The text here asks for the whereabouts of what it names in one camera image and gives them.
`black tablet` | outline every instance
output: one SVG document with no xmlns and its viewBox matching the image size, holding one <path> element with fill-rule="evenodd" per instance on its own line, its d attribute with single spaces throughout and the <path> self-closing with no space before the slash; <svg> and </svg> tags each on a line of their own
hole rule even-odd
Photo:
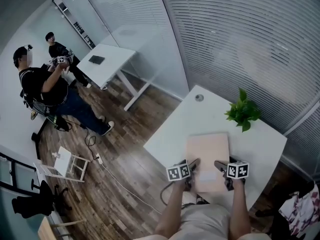
<svg viewBox="0 0 320 240">
<path fill-rule="evenodd" d="M 96 55 L 92 55 L 92 57 L 89 59 L 90 62 L 98 65 L 100 65 L 104 60 L 105 60 L 104 57 L 100 57 Z"/>
</svg>

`man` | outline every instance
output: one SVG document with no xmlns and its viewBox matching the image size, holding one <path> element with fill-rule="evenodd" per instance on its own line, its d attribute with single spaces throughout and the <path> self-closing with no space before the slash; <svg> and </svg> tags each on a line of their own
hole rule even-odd
<svg viewBox="0 0 320 240">
<path fill-rule="evenodd" d="M 68 55 L 69 51 L 66 49 L 66 47 L 63 46 L 61 43 L 56 42 L 54 33 L 49 32 L 48 34 L 46 34 L 45 40 L 49 44 L 49 54 L 51 58 Z M 82 73 L 82 71 L 77 67 L 79 62 L 80 60 L 76 56 L 73 56 L 73 61 L 72 61 L 72 64 L 70 65 L 69 71 L 74 74 L 74 77 L 84 87 L 90 88 L 92 86 L 91 83 L 89 83 L 86 80 L 84 73 Z"/>
<path fill-rule="evenodd" d="M 67 62 L 58 64 L 55 69 L 51 66 L 48 71 L 29 67 L 29 62 L 28 50 L 25 47 L 22 46 L 14 52 L 13 63 L 19 71 L 25 94 L 50 107 L 51 112 L 56 115 L 73 116 L 99 135 L 105 135 L 114 127 L 113 121 L 105 124 L 104 116 L 97 118 L 90 105 L 74 90 L 69 89 L 68 83 L 61 77 L 62 71 L 69 65 Z"/>
<path fill-rule="evenodd" d="M 181 215 L 185 187 L 185 180 L 173 184 L 154 235 L 140 240 L 270 240 L 266 234 L 251 234 L 245 187 L 240 179 L 233 180 L 231 215 L 217 204 L 191 205 Z"/>
</svg>

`jeans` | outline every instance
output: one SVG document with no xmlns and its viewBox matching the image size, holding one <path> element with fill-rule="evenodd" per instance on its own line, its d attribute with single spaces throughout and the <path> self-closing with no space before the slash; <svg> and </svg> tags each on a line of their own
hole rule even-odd
<svg viewBox="0 0 320 240">
<path fill-rule="evenodd" d="M 55 111 L 59 116 L 72 116 L 81 124 L 99 135 L 103 135 L 110 128 L 108 124 L 99 120 L 91 106 L 86 103 L 74 90 L 69 89 L 66 101 Z"/>
<path fill-rule="evenodd" d="M 79 59 L 74 56 L 73 63 L 70 65 L 69 71 L 74 74 L 75 79 L 77 79 L 84 87 L 86 87 L 88 85 L 88 81 L 85 78 L 85 74 L 77 67 L 79 62 Z"/>
</svg>

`potted plant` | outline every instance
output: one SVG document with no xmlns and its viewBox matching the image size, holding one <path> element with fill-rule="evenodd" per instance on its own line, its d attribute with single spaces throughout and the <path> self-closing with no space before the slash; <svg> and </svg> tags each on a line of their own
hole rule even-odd
<svg viewBox="0 0 320 240">
<path fill-rule="evenodd" d="M 247 93 L 244 89 L 239 88 L 239 99 L 236 104 L 230 103 L 231 109 L 225 113 L 227 120 L 236 121 L 236 126 L 242 127 L 242 132 L 248 131 L 251 127 L 250 120 L 256 121 L 261 115 L 257 104 L 247 99 Z"/>
</svg>

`wooden floor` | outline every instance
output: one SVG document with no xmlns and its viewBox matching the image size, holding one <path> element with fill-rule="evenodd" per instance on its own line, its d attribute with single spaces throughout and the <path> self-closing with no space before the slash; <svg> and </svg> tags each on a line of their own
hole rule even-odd
<svg viewBox="0 0 320 240">
<path fill-rule="evenodd" d="M 142 83 L 135 78 L 130 81 L 139 88 Z M 96 86 L 91 89 L 77 85 L 79 94 L 93 108 L 96 115 L 105 115 L 115 122 L 114 129 L 106 136 L 96 138 L 91 147 L 93 153 L 99 153 L 104 165 L 127 189 L 141 197 L 145 202 L 163 211 L 159 194 L 167 185 L 165 168 L 158 163 L 144 148 L 145 142 L 179 105 L 179 101 L 149 87 L 133 104 L 129 111 L 123 108 L 130 100 L 130 94 L 119 79 L 114 79 L 107 91 Z M 60 146 L 73 154 L 92 160 L 92 155 L 84 143 L 86 131 L 73 126 L 70 132 L 61 132 L 47 124 L 41 134 L 39 154 L 42 162 L 53 165 L 51 153 Z M 48 178 L 53 189 L 55 184 L 60 189 L 68 187 L 66 202 L 72 211 L 62 219 L 66 222 L 87 219 L 83 225 L 70 229 L 77 240 L 128 240 L 151 234 L 157 225 L 159 214 L 120 187 L 109 173 L 97 162 L 92 161 L 84 176 L 85 183 Z M 276 184 L 292 184 L 303 180 L 280 163 L 264 193 L 250 210 L 252 226 L 260 232 L 266 232 L 272 217 L 256 218 L 256 210 L 271 207 L 267 196 Z M 186 196 L 185 202 L 192 200 Z"/>
</svg>

